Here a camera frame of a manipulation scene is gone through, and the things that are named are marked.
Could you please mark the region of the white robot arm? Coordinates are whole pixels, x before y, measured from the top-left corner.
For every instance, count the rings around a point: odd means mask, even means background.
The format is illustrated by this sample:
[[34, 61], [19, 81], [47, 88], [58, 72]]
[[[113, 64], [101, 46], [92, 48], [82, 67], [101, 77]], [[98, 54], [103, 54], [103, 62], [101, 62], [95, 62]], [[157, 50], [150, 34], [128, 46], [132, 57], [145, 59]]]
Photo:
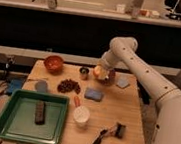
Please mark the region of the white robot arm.
[[181, 90], [135, 54], [133, 37], [116, 37], [109, 42], [96, 66], [96, 77], [105, 79], [120, 61], [134, 74], [159, 109], [151, 144], [181, 144]]

